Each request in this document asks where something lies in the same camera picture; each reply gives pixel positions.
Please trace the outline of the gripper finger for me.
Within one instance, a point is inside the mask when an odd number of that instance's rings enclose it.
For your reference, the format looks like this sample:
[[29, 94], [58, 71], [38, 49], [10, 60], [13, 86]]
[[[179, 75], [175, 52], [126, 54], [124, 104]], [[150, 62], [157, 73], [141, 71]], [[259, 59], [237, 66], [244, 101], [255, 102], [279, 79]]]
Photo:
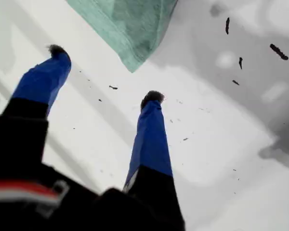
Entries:
[[48, 47], [51, 57], [29, 69], [20, 79], [4, 116], [47, 118], [51, 107], [71, 71], [71, 59], [61, 47]]
[[162, 231], [183, 231], [161, 104], [164, 95], [149, 91], [142, 99], [124, 192], [150, 209]]

